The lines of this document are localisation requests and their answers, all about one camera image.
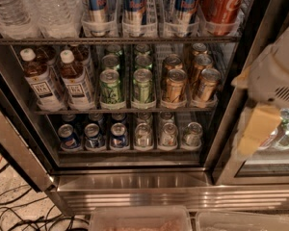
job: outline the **floor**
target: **floor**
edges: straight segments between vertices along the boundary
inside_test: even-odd
[[[4,159],[1,159],[1,155],[0,160],[1,160],[0,168],[2,168],[7,162]],[[0,173],[0,194],[4,193],[5,191],[9,191],[6,194],[0,196],[0,203],[9,202],[13,199],[16,199],[18,196],[28,192],[29,190],[30,187],[15,172],[15,170],[13,170],[12,167],[7,167],[6,170]],[[31,203],[33,201],[37,202],[29,204],[27,206],[16,207],[19,205]],[[42,218],[40,220],[43,220],[46,218],[47,213],[53,206],[54,204],[52,203],[52,201],[49,198],[47,198],[47,196],[43,192],[35,192],[34,190],[30,190],[27,194],[25,194],[22,198],[20,198],[16,202],[2,206],[0,205],[0,225],[1,225],[0,231],[12,230],[11,228],[16,223],[20,222],[20,219],[16,215],[19,215],[22,219],[25,220],[37,220],[38,218],[41,217]],[[6,207],[13,208],[16,214],[8,210]],[[60,211],[56,207],[54,207],[51,210],[50,214],[48,215],[48,218],[53,218],[59,214]],[[56,223],[50,222],[47,224],[47,227],[43,226],[44,224],[45,224],[44,222],[39,223],[39,227],[41,227],[41,229],[38,229],[36,226],[34,229],[33,227],[24,224],[22,226],[16,227],[13,230],[65,231],[67,230],[70,224],[70,218],[63,219],[62,221],[58,221]],[[88,225],[83,221],[76,219],[73,222],[72,228],[77,227],[88,228]]]

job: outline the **clear storage box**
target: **clear storage box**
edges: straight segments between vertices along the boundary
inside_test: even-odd
[[[239,212],[198,212],[197,231],[289,231],[289,218]]]
[[[90,231],[192,231],[189,213],[183,206],[139,206],[96,208]]]

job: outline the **refrigerator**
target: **refrigerator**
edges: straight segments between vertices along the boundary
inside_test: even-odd
[[[287,28],[289,0],[244,0],[241,13],[240,27],[232,36],[22,40],[0,37],[0,153],[34,190],[45,192],[68,216],[89,214],[96,207],[118,206],[184,205],[189,211],[289,210],[289,150],[269,148],[248,157],[233,153],[240,115],[255,103],[245,90],[231,86],[232,79]],[[157,89],[156,107],[132,108],[129,76],[124,80],[125,108],[46,112],[37,107],[19,59],[20,49],[28,46],[49,44],[60,49],[67,44],[87,44],[98,62],[98,49],[102,47],[121,44],[125,52],[131,52],[133,45],[139,43],[151,45],[154,58],[161,59],[169,53],[183,54],[184,45],[194,42],[208,45],[222,74],[217,102],[212,107],[193,107],[188,100],[184,107],[165,108],[160,105]],[[155,138],[149,151],[134,148],[138,112],[153,113]],[[160,112],[174,113],[179,135],[178,147],[172,151],[158,148]],[[111,114],[128,114],[131,148],[110,150],[108,135],[105,151],[60,149],[58,128],[62,115],[90,113],[104,114],[108,130]],[[190,151],[181,147],[181,138],[184,127],[192,121],[201,124],[203,135],[201,148]]]

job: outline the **bottle cap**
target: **bottle cap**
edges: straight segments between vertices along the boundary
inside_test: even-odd
[[[20,51],[20,56],[23,61],[30,62],[36,57],[36,53],[33,51],[33,49],[26,48]]]
[[[64,50],[61,52],[60,57],[64,64],[70,64],[75,60],[74,55],[70,50]]]

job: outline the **tile floor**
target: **tile floor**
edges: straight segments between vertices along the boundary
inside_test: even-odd
[[[0,163],[0,168],[3,167],[6,163],[7,162],[4,159],[2,159]],[[13,191],[7,192],[7,194],[2,195],[0,197],[1,203],[15,199],[16,197],[20,196],[21,194],[25,193],[26,191],[30,189],[27,183],[16,173],[15,170],[13,170],[12,167],[7,167],[7,169],[0,174],[0,194],[5,191],[11,190],[13,188],[18,188],[18,189],[15,189]],[[52,208],[54,205],[52,201],[49,198],[47,198],[43,192],[35,192],[34,190],[31,190],[28,192],[28,194],[26,194],[21,199],[17,200],[15,203],[0,206],[0,208],[14,207],[14,206],[26,204],[26,203],[39,200],[39,199],[41,199],[41,201],[38,201],[28,206],[14,209],[21,218],[35,220],[42,216],[45,217],[48,211],[50,210],[50,208]],[[7,231],[11,227],[13,227],[17,222],[20,221],[20,219],[15,214],[13,214],[10,211],[8,212],[5,212],[5,211],[6,209],[4,208],[0,209],[0,216],[2,215],[1,221],[0,221],[2,229],[0,229],[0,231],[1,230]],[[56,207],[54,207],[49,217],[53,218],[59,214],[60,214],[60,211]],[[56,224],[53,228],[51,228],[51,230],[52,231],[65,231],[68,225],[69,225],[69,220],[65,220]],[[49,230],[50,227],[51,227],[51,223],[47,225],[47,229],[45,229],[45,227],[42,227],[40,231]],[[85,223],[74,221],[73,228],[76,228],[76,227],[88,228],[88,225]],[[21,227],[16,227],[13,230],[14,231],[20,231],[20,230],[31,231],[35,229],[32,227],[26,228],[26,225],[23,225]]]

